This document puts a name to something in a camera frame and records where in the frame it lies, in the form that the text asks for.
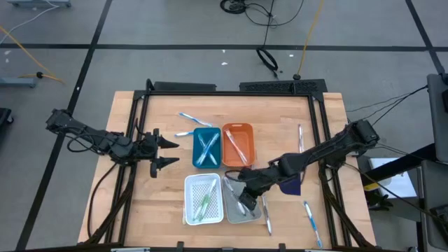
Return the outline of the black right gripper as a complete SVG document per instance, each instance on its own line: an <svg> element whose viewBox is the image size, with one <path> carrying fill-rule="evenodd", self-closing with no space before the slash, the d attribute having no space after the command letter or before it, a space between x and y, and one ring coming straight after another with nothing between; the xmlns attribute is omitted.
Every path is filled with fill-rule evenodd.
<svg viewBox="0 0 448 252"><path fill-rule="evenodd" d="M243 168L239 171L238 180L246 185L239 196L239 201L248 209L254 210L257 198L268 191L274 184L284 179L279 167L274 165L264 169Z"/></svg>

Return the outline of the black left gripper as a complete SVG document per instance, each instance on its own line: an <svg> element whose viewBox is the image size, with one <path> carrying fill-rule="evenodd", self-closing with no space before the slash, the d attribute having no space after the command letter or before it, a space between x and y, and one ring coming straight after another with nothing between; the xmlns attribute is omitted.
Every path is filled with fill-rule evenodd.
<svg viewBox="0 0 448 252"><path fill-rule="evenodd" d="M158 157L158 147L177 148L177 143L166 140L160 136L160 131L155 128L153 132L143 133L139 128L137 130L137 150L140 160L150 160L150 176L156 177L157 170L166 167L180 160L179 157Z"/></svg>

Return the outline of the grey plastic basket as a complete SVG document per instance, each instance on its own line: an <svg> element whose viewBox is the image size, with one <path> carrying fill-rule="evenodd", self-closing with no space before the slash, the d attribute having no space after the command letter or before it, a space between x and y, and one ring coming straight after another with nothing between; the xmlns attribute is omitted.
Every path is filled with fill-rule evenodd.
<svg viewBox="0 0 448 252"><path fill-rule="evenodd" d="M246 214L246 216L243 216L239 212L235 199L233 198L233 196L231 196L230 191L226 188L226 186L224 184L224 180L223 180L224 177L226 177L226 176L222 177L222 184L223 184L222 191L223 191L223 200L225 202L225 212L227 215L227 220L231 224L240 224L240 223L247 223L247 222L256 221L256 220L260 219L262 217L262 212L260 210L259 204L256 204L256 207L253 210L257 215L256 218L252 218L249 214ZM244 189L245 183L230 180L230 184L233 187L237 196L239 197Z"/></svg>

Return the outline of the white perforated plastic basket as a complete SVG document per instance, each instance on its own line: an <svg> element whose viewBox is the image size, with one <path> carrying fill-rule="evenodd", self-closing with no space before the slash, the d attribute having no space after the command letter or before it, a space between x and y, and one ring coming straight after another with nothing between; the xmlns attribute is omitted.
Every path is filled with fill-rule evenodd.
<svg viewBox="0 0 448 252"><path fill-rule="evenodd" d="M206 209L202 221L193 220L199 209L202 198L207 194L213 180L217 180L216 186L211 194L211 201ZM219 223L224 218L223 194L221 189L221 178L218 174L198 174L185 178L184 183L184 205L186 212L186 223L188 225L203 225Z"/></svg>

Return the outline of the green packaged toothbrush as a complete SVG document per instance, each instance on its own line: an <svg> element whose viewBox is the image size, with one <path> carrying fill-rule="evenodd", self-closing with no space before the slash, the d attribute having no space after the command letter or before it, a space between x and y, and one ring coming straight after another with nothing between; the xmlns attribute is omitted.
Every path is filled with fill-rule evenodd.
<svg viewBox="0 0 448 252"><path fill-rule="evenodd" d="M201 221L204 218L205 211L207 210L207 207L211 200L211 191L212 191L212 189L210 189L208 191L208 193L203 197L203 199L201 201L200 208L198 209L197 214L195 216L195 219L197 221Z"/></svg>
<svg viewBox="0 0 448 252"><path fill-rule="evenodd" d="M211 194L216 186L216 182L217 182L216 179L212 181L207 194L202 198L200 207L194 215L194 218L193 218L194 221L202 221L202 219L204 218L207 207L211 201Z"/></svg>

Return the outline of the navy blue mat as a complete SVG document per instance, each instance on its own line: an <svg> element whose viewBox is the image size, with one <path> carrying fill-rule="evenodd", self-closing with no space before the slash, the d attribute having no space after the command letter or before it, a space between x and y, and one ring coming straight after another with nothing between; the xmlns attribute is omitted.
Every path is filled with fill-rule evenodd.
<svg viewBox="0 0 448 252"><path fill-rule="evenodd" d="M282 193L301 196L302 177L298 174L295 178L288 179L279 184Z"/></svg>

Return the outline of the orange plastic basket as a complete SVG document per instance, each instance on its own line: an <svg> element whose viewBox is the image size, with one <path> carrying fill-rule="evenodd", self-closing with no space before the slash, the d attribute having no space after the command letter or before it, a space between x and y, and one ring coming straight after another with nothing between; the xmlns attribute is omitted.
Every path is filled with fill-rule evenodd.
<svg viewBox="0 0 448 252"><path fill-rule="evenodd" d="M247 163L244 164L232 141L227 135L229 131L235 144L242 151ZM222 161L227 167L250 167L256 160L253 127L248 123L228 123L222 127L223 154Z"/></svg>

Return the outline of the teal plastic basket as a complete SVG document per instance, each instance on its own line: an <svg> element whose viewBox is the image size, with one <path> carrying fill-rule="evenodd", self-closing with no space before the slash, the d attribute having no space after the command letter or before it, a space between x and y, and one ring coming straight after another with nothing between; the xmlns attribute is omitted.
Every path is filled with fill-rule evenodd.
<svg viewBox="0 0 448 252"><path fill-rule="evenodd" d="M217 127L198 127L196 128L193 134L193 148L192 148L192 164L194 167L198 169L217 169L221 166L221 130ZM207 144L209 140L213 137L215 133L219 134L219 138L214 144L214 146L211 148L211 154L215 157L217 161L217 165L214 165L212 161L206 157L205 161L202 163L201 166L196 164L196 161L200 154L203 151L203 147L201 146L198 134L201 134L205 143Z"/></svg>

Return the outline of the black perforated panel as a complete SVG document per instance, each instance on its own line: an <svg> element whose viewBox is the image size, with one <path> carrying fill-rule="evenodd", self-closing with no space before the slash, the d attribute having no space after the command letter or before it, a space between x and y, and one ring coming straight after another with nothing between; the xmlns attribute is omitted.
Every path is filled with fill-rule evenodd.
<svg viewBox="0 0 448 252"><path fill-rule="evenodd" d="M311 93L328 91L324 79L244 82L239 84L239 90L241 92L269 93Z"/></svg>

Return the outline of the white box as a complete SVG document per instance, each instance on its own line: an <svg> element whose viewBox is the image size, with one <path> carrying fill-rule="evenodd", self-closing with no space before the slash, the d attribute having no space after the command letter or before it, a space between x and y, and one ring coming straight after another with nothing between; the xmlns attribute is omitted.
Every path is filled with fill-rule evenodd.
<svg viewBox="0 0 448 252"><path fill-rule="evenodd" d="M389 162L397 160L397 157L371 157L368 159L370 167L376 169ZM389 199L395 199L396 197L389 193L387 190L392 191L401 198L417 197L414 186L412 185L409 174L405 171L401 174L386 178L379 183L383 186L377 186L382 195L387 195Z"/></svg>

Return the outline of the black beam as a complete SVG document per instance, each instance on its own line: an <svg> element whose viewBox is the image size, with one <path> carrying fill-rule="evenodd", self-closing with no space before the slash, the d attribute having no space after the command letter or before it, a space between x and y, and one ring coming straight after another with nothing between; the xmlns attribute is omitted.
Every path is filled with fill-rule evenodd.
<svg viewBox="0 0 448 252"><path fill-rule="evenodd" d="M364 175L361 176L362 183L364 186L367 186L376 183L377 181L382 181L397 174L407 172L408 170L418 167L424 160L439 162L434 143L424 146L412 153L408 153L397 160L387 162L386 164L365 172Z"/></svg>

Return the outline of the grey stand base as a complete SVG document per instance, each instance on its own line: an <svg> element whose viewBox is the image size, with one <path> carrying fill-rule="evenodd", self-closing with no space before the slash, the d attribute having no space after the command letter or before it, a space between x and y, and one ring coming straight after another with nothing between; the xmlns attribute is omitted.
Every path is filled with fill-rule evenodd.
<svg viewBox="0 0 448 252"><path fill-rule="evenodd" d="M0 77L0 87L28 87L35 88L36 81L33 78L9 78Z"/></svg>
<svg viewBox="0 0 448 252"><path fill-rule="evenodd" d="M46 7L71 7L71 0L6 0L14 7L24 8L46 8Z"/></svg>

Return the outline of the black floor object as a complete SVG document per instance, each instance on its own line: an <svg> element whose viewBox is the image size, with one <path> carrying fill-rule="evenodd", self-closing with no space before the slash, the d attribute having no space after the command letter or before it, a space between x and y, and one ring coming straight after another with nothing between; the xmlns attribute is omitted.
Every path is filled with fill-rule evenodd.
<svg viewBox="0 0 448 252"><path fill-rule="evenodd" d="M9 125L14 122L9 108L0 108L0 126Z"/></svg>

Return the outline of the grey cabinet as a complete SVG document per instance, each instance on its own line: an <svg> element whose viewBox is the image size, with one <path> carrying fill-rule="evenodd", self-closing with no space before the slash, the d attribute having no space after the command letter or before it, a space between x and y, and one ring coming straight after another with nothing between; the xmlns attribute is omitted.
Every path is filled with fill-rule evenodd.
<svg viewBox="0 0 448 252"><path fill-rule="evenodd" d="M436 156L448 163L448 80L439 74L429 74L426 79Z"/></svg>
<svg viewBox="0 0 448 252"><path fill-rule="evenodd" d="M448 204L448 165L431 161L421 163L421 184L425 209ZM440 234L435 221L421 215L423 227L423 247L425 251L448 252L448 243Z"/></svg>

